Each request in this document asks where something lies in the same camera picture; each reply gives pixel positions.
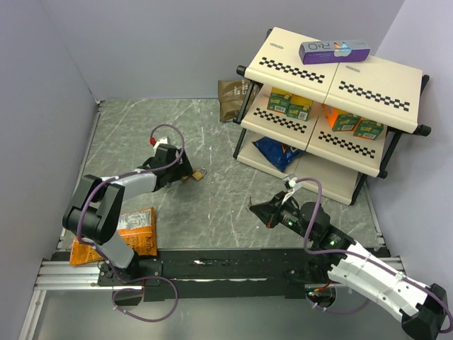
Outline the brass padlock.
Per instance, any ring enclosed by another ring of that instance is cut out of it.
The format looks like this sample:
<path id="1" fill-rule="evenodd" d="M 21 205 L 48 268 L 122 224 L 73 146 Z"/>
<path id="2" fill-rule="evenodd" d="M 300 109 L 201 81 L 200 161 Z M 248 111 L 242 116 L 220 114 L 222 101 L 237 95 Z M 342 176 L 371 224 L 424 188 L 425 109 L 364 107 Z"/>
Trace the brass padlock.
<path id="1" fill-rule="evenodd" d="M 199 170 L 194 170 L 191 175 L 188 176 L 183 176 L 182 181 L 187 181 L 188 179 L 195 179 L 196 181 L 202 180 L 207 173 L 207 170 L 205 168 L 201 168 Z"/>

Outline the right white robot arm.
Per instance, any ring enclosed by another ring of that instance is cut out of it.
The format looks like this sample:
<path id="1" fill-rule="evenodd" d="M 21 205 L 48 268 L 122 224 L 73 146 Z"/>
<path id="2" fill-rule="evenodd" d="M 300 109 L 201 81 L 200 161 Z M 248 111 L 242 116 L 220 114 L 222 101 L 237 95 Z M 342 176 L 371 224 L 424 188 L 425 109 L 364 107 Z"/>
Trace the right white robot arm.
<path id="1" fill-rule="evenodd" d="M 303 237 L 304 250 L 318 258 L 309 264 L 315 281 L 329 279 L 361 294 L 398 320 L 412 339 L 436 339 L 452 331 L 443 327 L 452 321 L 443 287 L 419 283 L 378 259 L 334 227 L 320 201 L 298 205 L 281 191 L 249 210 L 266 227 L 281 224 Z"/>

